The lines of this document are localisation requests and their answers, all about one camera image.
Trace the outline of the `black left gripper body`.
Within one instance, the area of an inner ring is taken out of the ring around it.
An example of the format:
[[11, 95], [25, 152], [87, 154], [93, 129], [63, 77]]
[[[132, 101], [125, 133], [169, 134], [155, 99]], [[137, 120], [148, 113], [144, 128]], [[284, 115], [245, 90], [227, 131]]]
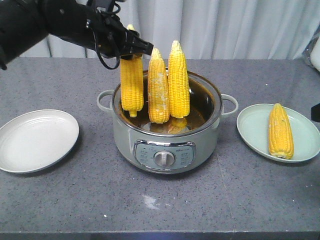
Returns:
[[107, 58], [136, 54], [137, 34], [126, 29], [113, 12], [86, 13], [86, 48]]

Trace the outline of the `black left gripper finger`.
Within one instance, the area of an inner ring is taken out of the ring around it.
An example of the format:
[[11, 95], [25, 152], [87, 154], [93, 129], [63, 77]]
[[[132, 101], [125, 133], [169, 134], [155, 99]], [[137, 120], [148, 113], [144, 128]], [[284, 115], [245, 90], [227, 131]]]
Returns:
[[127, 54], [127, 55], [122, 55], [120, 58], [122, 60], [133, 60], [136, 58], [140, 58], [141, 55], [139, 53], [134, 53], [134, 54]]
[[136, 40], [137, 54], [145, 54], [150, 56], [152, 54], [154, 45], [150, 42], [144, 41], [140, 38]]

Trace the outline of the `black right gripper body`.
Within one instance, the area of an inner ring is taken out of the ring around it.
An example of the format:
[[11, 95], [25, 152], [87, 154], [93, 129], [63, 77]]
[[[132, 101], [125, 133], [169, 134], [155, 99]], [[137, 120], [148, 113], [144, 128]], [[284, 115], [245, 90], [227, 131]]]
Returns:
[[314, 122], [320, 122], [320, 103], [311, 107], [311, 120]]

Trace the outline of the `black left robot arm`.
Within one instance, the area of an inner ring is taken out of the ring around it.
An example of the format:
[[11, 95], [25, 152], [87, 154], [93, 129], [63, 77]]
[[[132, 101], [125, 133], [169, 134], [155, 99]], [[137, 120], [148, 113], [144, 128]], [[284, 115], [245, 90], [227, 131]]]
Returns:
[[45, 39], [56, 36], [66, 42], [94, 50], [104, 59], [131, 60], [151, 55], [153, 44], [127, 29], [118, 13], [116, 0], [2, 0], [0, 2], [0, 68]]

